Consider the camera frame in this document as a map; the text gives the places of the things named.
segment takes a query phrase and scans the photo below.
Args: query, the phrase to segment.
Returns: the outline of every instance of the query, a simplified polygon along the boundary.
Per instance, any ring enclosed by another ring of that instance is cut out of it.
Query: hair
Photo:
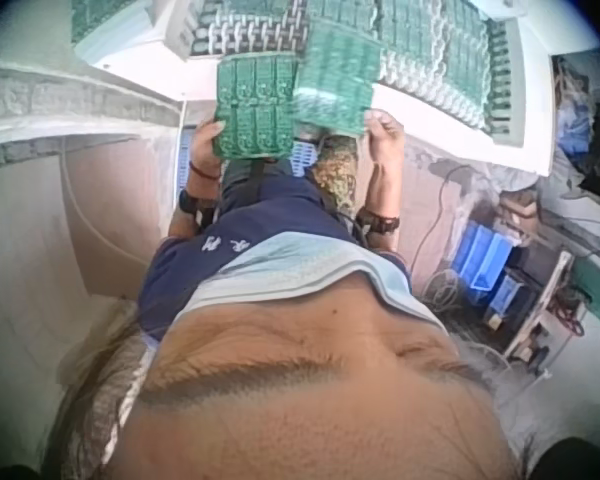
[[[497,352],[480,344],[455,340],[463,360],[479,368],[493,387],[496,413],[517,458],[517,472],[512,480],[527,478],[535,447],[533,435],[529,434],[533,418],[527,416],[526,422],[520,422],[518,402],[508,401],[517,396],[512,392],[520,390],[520,382],[514,379],[511,367]],[[146,374],[148,363],[143,359],[148,353],[135,313],[91,352],[88,366],[74,373],[74,381],[67,386],[58,409],[43,456],[43,478],[111,478],[106,460],[130,410],[125,399],[134,389],[137,393]]]

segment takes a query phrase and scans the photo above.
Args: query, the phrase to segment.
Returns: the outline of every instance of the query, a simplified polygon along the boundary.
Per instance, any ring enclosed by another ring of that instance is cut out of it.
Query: forehead
[[[141,404],[121,444],[118,462],[150,457],[153,466],[143,470],[186,464],[210,478],[244,478],[239,473],[250,464],[264,478],[289,478],[276,477],[276,469],[304,472],[298,478],[355,478],[345,475],[353,470],[368,475],[360,478],[398,478],[396,472],[438,468],[441,459],[444,468],[471,472],[467,445],[480,464],[508,456],[486,395],[417,373],[222,397],[180,410]]]

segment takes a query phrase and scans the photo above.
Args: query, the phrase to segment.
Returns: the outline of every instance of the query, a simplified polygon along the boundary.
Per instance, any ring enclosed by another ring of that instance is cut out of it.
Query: blue bin
[[[491,307],[498,315],[504,317],[509,309],[509,305],[511,305],[511,302],[522,285],[522,282],[518,282],[510,275],[505,275],[504,280],[500,284],[500,287],[498,287],[489,307]]]
[[[502,235],[469,221],[451,268],[472,290],[493,289],[513,245]]]

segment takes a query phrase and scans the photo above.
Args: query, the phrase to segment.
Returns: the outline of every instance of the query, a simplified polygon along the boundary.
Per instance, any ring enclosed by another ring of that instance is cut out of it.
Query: hand
[[[386,170],[401,169],[404,162],[404,128],[383,110],[367,110],[364,123],[371,160]]]
[[[213,139],[224,129],[224,122],[203,123],[196,128],[189,147],[189,160],[196,169],[209,177],[220,178],[222,159],[213,153]],[[217,200],[220,182],[204,178],[189,169],[187,192],[196,198]]]
[[[189,148],[189,160],[211,177],[220,175],[222,159],[213,153],[213,139],[224,130],[225,122],[202,123],[196,128]]]

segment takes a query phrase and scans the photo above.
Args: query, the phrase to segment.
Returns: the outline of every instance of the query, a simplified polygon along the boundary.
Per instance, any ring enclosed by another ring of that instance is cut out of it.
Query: cable
[[[439,277],[444,277],[442,282],[436,282]],[[450,268],[436,272],[422,289],[422,301],[436,314],[455,308],[458,299],[458,282],[458,274]],[[438,285],[431,294],[430,288],[434,283]]]
[[[447,185],[447,183],[449,183],[449,179],[451,178],[451,175],[453,175],[458,170],[462,170],[463,168],[470,168],[477,172],[477,170],[475,170],[475,168],[473,168],[471,165],[460,165],[458,167],[455,167],[455,168],[449,170],[449,173],[447,173],[447,175],[444,177],[444,181],[442,182],[442,185],[440,185],[440,190],[438,191],[438,214],[436,215],[436,219],[433,222],[433,225],[431,225],[431,228],[429,229],[429,231],[427,231],[427,233],[425,233],[424,237],[422,237],[422,241],[420,242],[420,245],[418,245],[418,248],[416,249],[416,254],[413,257],[413,262],[411,262],[410,270],[411,270],[412,275],[415,273],[416,262],[418,261],[418,257],[420,256],[420,250],[422,249],[422,246],[427,241],[429,236],[433,233],[435,228],[438,226],[438,223],[440,222],[440,219],[442,218],[442,214],[444,213],[444,208],[442,205],[442,194],[444,193],[444,187]]]
[[[572,222],[588,222],[588,223],[595,223],[595,224],[600,225],[600,221],[589,219],[589,218],[560,217],[560,220],[571,220]]]

